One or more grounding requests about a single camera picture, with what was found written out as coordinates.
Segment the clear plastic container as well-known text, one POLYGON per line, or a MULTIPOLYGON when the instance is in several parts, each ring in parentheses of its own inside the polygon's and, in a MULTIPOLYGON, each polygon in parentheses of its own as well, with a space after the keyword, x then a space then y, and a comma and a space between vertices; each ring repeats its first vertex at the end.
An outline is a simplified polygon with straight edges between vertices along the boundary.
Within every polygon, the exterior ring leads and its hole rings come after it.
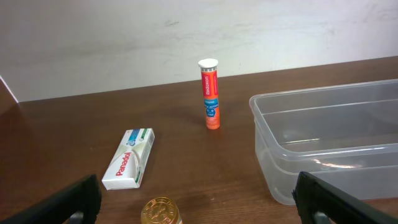
POLYGON ((300 172, 361 200, 397 197, 397 80, 252 96, 255 152, 273 198, 300 172))

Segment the orange effervescent tablet tube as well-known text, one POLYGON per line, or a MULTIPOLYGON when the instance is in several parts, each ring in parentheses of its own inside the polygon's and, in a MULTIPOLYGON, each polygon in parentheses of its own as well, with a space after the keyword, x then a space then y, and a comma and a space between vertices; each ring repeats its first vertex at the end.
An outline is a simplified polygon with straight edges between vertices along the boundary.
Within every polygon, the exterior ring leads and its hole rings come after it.
POLYGON ((218 129, 221 126, 220 101, 218 91, 217 59, 206 58, 198 62, 205 105, 206 127, 218 129))

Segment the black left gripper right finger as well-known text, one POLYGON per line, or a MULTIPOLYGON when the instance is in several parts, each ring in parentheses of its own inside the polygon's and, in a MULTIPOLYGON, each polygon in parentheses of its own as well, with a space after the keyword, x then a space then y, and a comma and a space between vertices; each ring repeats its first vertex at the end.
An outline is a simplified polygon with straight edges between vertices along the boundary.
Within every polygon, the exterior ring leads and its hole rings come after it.
POLYGON ((292 196, 302 223, 397 224, 396 218, 308 172, 299 173, 292 196))

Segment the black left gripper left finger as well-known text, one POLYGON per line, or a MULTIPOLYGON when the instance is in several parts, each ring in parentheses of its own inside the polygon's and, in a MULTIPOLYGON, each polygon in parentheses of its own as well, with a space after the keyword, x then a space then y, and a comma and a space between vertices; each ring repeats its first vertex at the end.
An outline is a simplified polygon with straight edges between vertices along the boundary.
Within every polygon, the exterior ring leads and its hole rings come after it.
POLYGON ((95 223, 100 212, 101 199, 97 176, 91 174, 2 222, 95 223))

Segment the small jar gold lid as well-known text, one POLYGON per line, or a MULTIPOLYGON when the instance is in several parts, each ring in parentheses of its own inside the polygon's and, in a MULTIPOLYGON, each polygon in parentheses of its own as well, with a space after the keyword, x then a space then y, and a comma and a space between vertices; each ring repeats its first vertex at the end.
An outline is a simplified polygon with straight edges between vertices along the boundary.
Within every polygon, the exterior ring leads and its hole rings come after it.
POLYGON ((182 224, 182 216, 175 202, 167 197, 150 200, 141 212, 142 224, 182 224))

